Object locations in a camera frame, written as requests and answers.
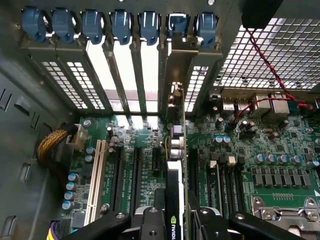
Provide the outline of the perforated metal slot cover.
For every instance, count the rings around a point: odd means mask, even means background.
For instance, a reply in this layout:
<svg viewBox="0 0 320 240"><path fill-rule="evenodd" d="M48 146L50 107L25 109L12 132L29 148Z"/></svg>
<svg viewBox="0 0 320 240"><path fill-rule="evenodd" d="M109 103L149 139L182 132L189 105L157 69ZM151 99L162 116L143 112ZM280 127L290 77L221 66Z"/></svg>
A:
<svg viewBox="0 0 320 240"><path fill-rule="evenodd" d="M89 59L85 45L59 41L55 48L58 60L71 83L83 97L83 103L91 112L109 111L106 94Z"/></svg>
<svg viewBox="0 0 320 240"><path fill-rule="evenodd" d="M193 114L210 89L212 74L222 58L221 50L200 49L192 57L185 83L184 111Z"/></svg>
<svg viewBox="0 0 320 240"><path fill-rule="evenodd" d="M48 84L74 109L82 108L82 101L71 81L67 77L61 63L56 57L57 53L53 46L46 43L27 42L31 60L44 74Z"/></svg>

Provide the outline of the white expansion slot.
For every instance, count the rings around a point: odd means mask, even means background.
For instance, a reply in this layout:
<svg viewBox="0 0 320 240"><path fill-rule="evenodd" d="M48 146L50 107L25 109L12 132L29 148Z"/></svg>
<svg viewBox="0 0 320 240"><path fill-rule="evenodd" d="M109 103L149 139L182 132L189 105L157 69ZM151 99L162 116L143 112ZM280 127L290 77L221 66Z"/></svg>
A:
<svg viewBox="0 0 320 240"><path fill-rule="evenodd" d="M97 140L87 200L87 208L84 218L84 226L87 226L88 224L94 222L100 216L103 183L106 172L107 150L108 143L106 142L106 140Z"/></svg>

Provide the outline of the short black expansion slot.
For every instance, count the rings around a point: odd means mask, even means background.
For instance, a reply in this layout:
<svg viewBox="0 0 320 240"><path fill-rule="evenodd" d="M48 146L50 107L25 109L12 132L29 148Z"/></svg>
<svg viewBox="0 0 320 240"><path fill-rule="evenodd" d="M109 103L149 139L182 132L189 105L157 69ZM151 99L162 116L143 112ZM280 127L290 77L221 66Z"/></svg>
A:
<svg viewBox="0 0 320 240"><path fill-rule="evenodd" d="M152 149L152 170L154 172L161 170L161 149L159 147Z"/></svg>

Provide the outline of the blue slot retention clip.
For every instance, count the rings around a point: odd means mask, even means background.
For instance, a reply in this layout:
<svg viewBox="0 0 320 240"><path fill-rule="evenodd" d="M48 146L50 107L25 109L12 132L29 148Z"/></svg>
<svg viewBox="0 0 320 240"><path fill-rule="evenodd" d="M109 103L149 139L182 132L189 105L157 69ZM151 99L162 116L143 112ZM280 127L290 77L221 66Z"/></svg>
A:
<svg viewBox="0 0 320 240"><path fill-rule="evenodd" d="M180 36L186 35L188 23L188 15L182 12L174 12L167 16L167 36Z"/></svg>
<svg viewBox="0 0 320 240"><path fill-rule="evenodd" d="M203 12L197 18L197 37L201 38L201 46L211 47L216 41L217 17L212 12Z"/></svg>
<svg viewBox="0 0 320 240"><path fill-rule="evenodd" d="M22 13L22 29L38 43L46 39L47 27L44 17L44 12L36 7L26 7Z"/></svg>
<svg viewBox="0 0 320 240"><path fill-rule="evenodd" d="M132 36L131 14L125 10L115 10L110 14L113 37L121 46L128 45Z"/></svg>
<svg viewBox="0 0 320 240"><path fill-rule="evenodd" d="M144 11L139 14L140 36L144 39L147 46L157 43L160 30L160 14L155 11Z"/></svg>
<svg viewBox="0 0 320 240"><path fill-rule="evenodd" d="M56 9L52 16L52 30L67 44L74 40L75 28L72 19L71 12L64 8Z"/></svg>
<svg viewBox="0 0 320 240"><path fill-rule="evenodd" d="M88 9L82 14L82 33L93 45L101 43L103 38L103 14L94 9Z"/></svg>

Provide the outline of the green motherboard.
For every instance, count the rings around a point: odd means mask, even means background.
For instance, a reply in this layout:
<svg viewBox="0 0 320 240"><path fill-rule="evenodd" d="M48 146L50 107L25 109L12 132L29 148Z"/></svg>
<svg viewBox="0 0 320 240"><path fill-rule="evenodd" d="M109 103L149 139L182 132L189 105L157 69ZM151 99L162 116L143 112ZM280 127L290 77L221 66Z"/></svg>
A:
<svg viewBox="0 0 320 240"><path fill-rule="evenodd" d="M232 180L235 212L238 212L234 169L243 165L242 183L247 213L251 212L251 196L261 196L268 205L280 198L289 204L306 197L315 198L320 206L320 117L290 115L279 122L244 118L233 130L229 119L208 115L186 120L187 155L198 150L199 205L218 210L228 217L229 206L225 181L225 158L235 161ZM142 148L141 207L153 206L155 190L166 191L167 167L165 142L167 124L157 116L124 116L93 118L80 121L87 131L83 150L72 156L69 185L62 204L63 229L66 234L84 226L97 140L106 140L105 176L99 218L111 212L116 148L125 148L125 165L119 212L130 214L133 159L135 148ZM160 148L160 171L153 171L153 148Z"/></svg>

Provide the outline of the black intrusion switch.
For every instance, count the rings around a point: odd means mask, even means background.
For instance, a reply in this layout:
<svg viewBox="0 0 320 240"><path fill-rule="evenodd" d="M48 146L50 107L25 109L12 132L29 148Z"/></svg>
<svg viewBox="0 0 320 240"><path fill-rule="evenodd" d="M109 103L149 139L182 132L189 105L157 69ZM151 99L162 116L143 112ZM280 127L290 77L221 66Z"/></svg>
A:
<svg viewBox="0 0 320 240"><path fill-rule="evenodd" d="M245 0L242 8L242 26L263 30L269 24L284 0Z"/></svg>

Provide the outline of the black RAM slot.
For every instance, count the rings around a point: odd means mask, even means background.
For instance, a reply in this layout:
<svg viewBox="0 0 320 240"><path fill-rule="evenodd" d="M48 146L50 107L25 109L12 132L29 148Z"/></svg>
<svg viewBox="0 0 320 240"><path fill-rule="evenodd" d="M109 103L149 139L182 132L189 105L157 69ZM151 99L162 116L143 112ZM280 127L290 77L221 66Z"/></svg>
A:
<svg viewBox="0 0 320 240"><path fill-rule="evenodd" d="M244 189L243 189L242 170L243 170L243 165L240 163L237 163L233 173L234 173L238 211L245 212L246 203L245 203L245 195L244 195Z"/></svg>
<svg viewBox="0 0 320 240"><path fill-rule="evenodd" d="M229 154L224 155L225 159L225 167L224 167L224 175L225 175L225 187L227 192L227 203L228 203L228 211L229 213L234 213L236 211L235 204L235 194L234 194L234 183L233 183L233 166L235 165L235 161L230 160L233 156Z"/></svg>

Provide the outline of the metal CPU socket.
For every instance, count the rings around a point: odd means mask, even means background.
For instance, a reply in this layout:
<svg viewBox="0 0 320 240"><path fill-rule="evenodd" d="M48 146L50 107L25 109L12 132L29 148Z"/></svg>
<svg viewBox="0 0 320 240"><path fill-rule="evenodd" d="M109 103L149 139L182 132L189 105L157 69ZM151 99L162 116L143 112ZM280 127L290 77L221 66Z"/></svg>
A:
<svg viewBox="0 0 320 240"><path fill-rule="evenodd" d="M250 201L254 216L305 240L320 240L320 206L315 198L306 197L291 204L280 198L279 204L272 205L256 195Z"/></svg>

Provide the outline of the long black expansion slot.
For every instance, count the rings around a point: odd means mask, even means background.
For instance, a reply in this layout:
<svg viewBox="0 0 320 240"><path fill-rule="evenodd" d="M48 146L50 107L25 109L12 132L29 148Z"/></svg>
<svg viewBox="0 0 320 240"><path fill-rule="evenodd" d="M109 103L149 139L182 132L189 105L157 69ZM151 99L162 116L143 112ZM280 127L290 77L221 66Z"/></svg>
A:
<svg viewBox="0 0 320 240"><path fill-rule="evenodd" d="M121 205L122 187L125 169L125 148L117 147L115 153L113 180L110 198L110 210L119 211Z"/></svg>
<svg viewBox="0 0 320 240"><path fill-rule="evenodd" d="M196 148L190 148L188 153L188 183L189 189L194 193L196 199L199 201L199 157L198 150Z"/></svg>
<svg viewBox="0 0 320 240"><path fill-rule="evenodd" d="M143 169L143 149L135 147L133 153L133 170L130 196L130 215L133 217L135 211L140 207L141 185Z"/></svg>

